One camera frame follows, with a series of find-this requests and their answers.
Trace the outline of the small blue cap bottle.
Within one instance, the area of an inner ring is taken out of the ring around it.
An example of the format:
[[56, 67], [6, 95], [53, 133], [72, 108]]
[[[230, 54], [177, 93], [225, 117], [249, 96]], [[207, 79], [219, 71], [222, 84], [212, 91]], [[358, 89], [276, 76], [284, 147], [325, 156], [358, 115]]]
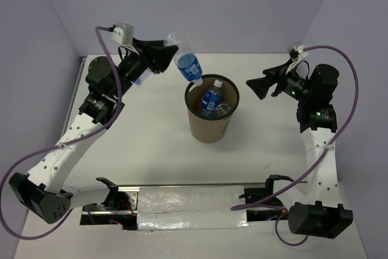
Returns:
[[144, 83], [144, 81], [152, 74], [151, 71], [145, 70], [139, 78], [136, 79], [134, 82], [136, 85], [140, 86], [141, 84]]

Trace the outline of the blue label bottle back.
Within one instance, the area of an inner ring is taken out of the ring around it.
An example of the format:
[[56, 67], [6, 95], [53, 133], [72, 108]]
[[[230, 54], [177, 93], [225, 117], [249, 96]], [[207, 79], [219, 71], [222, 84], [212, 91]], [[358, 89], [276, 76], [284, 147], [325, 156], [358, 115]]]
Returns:
[[171, 33], [167, 37], [167, 45], [178, 47], [173, 61], [183, 77], [196, 86], [202, 85], [202, 68], [186, 37], [180, 32]]

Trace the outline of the blue label bottle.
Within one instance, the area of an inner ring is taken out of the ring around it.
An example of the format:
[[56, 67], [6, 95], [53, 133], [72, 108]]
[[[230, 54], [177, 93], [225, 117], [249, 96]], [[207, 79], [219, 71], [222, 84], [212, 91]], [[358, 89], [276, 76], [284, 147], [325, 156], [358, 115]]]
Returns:
[[216, 79], [213, 86], [207, 89], [201, 100], [201, 115], [212, 116], [215, 113], [222, 97], [222, 85], [223, 82]]
[[167, 45], [178, 47], [173, 61], [183, 77], [196, 86], [202, 85], [202, 68], [186, 37], [180, 32], [171, 33], [167, 37]]

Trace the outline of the green label plastic bottle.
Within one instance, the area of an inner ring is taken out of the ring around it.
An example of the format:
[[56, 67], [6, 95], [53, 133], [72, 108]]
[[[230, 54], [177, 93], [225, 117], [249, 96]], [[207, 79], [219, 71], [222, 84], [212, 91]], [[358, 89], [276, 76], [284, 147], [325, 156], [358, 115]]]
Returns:
[[217, 106], [215, 109], [215, 113], [218, 116], [224, 116], [227, 115], [231, 111], [231, 107], [226, 103], [221, 103]]

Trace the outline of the blue label bottle front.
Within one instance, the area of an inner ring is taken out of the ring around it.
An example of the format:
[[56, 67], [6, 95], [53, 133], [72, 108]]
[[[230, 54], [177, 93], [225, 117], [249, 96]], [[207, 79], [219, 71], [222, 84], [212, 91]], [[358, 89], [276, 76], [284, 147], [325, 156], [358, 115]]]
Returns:
[[223, 82], [216, 79], [213, 86], [207, 89], [201, 100], [201, 115], [212, 116], [215, 113], [222, 97], [222, 85]]

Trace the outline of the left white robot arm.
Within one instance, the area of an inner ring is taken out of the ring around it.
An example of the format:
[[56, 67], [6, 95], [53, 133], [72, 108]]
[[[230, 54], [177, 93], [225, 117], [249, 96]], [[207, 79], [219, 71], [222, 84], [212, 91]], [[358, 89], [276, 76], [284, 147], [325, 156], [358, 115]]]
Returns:
[[118, 66], [106, 56], [94, 58], [85, 78], [89, 94], [73, 123], [57, 142], [55, 149], [27, 173], [14, 173], [9, 185], [18, 200], [46, 223], [59, 221], [70, 209], [98, 203], [113, 209], [119, 201], [119, 187], [104, 177], [97, 177], [89, 187], [77, 189], [65, 181], [91, 145], [110, 128], [111, 119], [124, 105], [119, 103], [116, 81], [123, 93], [146, 72], [164, 72], [178, 51], [177, 45], [160, 41], [134, 41], [135, 52], [129, 53]]

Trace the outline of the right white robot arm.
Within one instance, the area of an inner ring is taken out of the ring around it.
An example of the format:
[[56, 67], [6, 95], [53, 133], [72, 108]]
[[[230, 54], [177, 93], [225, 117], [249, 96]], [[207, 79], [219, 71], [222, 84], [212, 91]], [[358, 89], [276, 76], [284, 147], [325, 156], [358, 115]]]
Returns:
[[286, 208], [291, 233], [334, 239], [353, 222], [353, 212], [340, 203], [333, 140], [338, 126], [330, 102], [340, 74], [331, 65], [319, 64], [303, 78], [296, 67], [287, 61], [265, 69], [262, 78], [246, 82], [259, 99], [274, 86], [272, 97], [285, 93], [297, 100], [296, 118], [306, 150], [306, 193], [298, 190], [290, 177], [271, 175], [263, 195], [268, 204], [281, 202]]

